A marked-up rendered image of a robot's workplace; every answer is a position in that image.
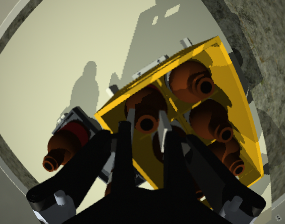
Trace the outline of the dark grey tray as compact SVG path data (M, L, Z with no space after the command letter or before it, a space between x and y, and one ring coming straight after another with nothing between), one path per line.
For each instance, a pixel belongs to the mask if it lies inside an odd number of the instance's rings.
M59 123L59 125L54 129L52 134L54 135L58 130L60 130L64 125L72 120L77 120L82 122L90 131L90 139L98 132L98 129L83 115L83 113L77 108L73 108L65 118ZM104 168L98 175L98 178L107 184L111 170L114 168L115 153L111 152L109 160L106 162ZM133 170L136 174L136 187L146 182L146 179L139 173L139 171L133 166Z

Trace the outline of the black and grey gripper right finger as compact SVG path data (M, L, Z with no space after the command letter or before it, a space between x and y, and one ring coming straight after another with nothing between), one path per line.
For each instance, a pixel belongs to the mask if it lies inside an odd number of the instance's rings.
M214 212L232 224L253 224L265 199L242 184L196 135L184 138L172 130L166 112L159 110L163 188L170 188L171 224L204 223L193 178Z

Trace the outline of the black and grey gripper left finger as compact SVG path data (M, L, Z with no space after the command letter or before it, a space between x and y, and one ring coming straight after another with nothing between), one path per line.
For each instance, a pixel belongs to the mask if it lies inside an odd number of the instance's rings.
M139 224L132 156L134 118L135 109L130 108L127 120L118 122L118 136L99 130L54 176L28 190L26 198L41 224L62 224L76 215L111 152L116 153L108 224Z

